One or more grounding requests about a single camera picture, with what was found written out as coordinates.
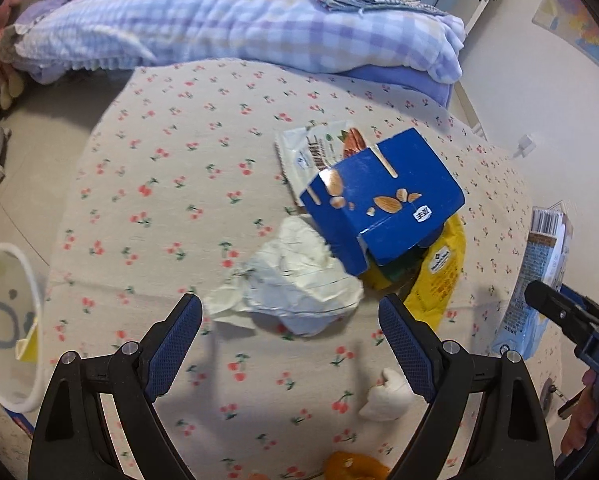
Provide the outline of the person's right hand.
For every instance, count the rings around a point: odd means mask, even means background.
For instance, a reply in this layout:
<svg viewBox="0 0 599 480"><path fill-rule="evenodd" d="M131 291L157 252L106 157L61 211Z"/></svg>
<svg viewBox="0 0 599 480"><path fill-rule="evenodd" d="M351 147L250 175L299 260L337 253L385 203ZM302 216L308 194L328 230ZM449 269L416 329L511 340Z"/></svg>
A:
<svg viewBox="0 0 599 480"><path fill-rule="evenodd" d="M580 450L586 443L587 432L594 422L599 434L599 406L592 395L593 384L597 379L594 370L587 370L581 381L585 386L572 412L569 426L562 438L560 450L563 455L569 455Z"/></svg>

